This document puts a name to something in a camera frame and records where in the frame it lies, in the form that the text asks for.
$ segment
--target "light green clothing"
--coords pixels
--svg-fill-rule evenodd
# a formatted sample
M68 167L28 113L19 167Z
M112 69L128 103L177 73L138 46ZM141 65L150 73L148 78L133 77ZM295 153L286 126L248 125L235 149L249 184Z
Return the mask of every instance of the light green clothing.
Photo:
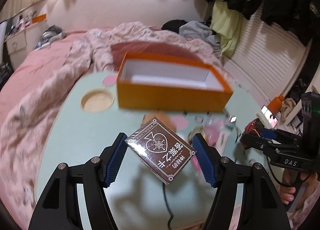
M238 42L241 29L242 14L236 10L228 9L227 2L216 0L212 10L210 28L221 37L221 53L231 56Z

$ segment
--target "nightstand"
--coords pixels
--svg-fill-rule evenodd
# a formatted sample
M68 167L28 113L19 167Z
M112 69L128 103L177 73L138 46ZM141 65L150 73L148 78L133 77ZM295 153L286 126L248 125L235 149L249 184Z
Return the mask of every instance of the nightstand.
M34 50L35 45L47 28L47 21L44 20L26 27L5 40L14 70L22 64L28 53Z

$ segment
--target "table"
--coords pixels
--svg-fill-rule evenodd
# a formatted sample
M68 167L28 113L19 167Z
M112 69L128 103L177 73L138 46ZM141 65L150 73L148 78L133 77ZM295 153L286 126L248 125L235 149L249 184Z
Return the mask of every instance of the table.
M104 78L113 73L95 73L81 78L66 99L48 137L38 181L36 196L39 198L56 166L65 162L69 166L84 164L90 158L99 156L106 146L112 145L119 132L128 136L135 132L148 111L129 111L119 109L117 99L112 107L101 113L86 113L80 107L82 96L92 90L105 88ZM116 97L116 87L108 86ZM237 116L236 124L244 127L256 118L260 107L252 97L238 86L226 105L228 112ZM170 113L173 118L182 113ZM206 114L189 113L188 121L178 128L178 135L187 137L198 124L196 116ZM235 160L236 132L232 131L224 155ZM264 164L264 156L259 151L249 151L250 158ZM83 227L91 229L86 211L82 185L78 185L78 199ZM187 226L205 219L210 210L216 190L209 184L201 184L189 162L181 173L166 186L168 203L174 213L172 228ZM105 189L108 204L121 230L167 229L169 214L165 207L162 182L128 148L116 181ZM242 200L242 187L239 185L236 202Z

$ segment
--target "open box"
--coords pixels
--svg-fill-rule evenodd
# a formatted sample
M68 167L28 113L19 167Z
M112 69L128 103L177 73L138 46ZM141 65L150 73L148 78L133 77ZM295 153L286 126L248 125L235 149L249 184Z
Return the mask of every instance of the open box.
M233 91L210 65L155 53L127 53L117 77L120 108L221 112Z

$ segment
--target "heart symbol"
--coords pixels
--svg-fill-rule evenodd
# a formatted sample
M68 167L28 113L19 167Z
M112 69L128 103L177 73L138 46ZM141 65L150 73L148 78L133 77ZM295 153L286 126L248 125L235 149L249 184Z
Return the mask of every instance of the heart symbol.
M151 131L146 137L146 147L150 152L153 153L163 153L167 151L168 141L167 138L162 133L156 133L153 135Z

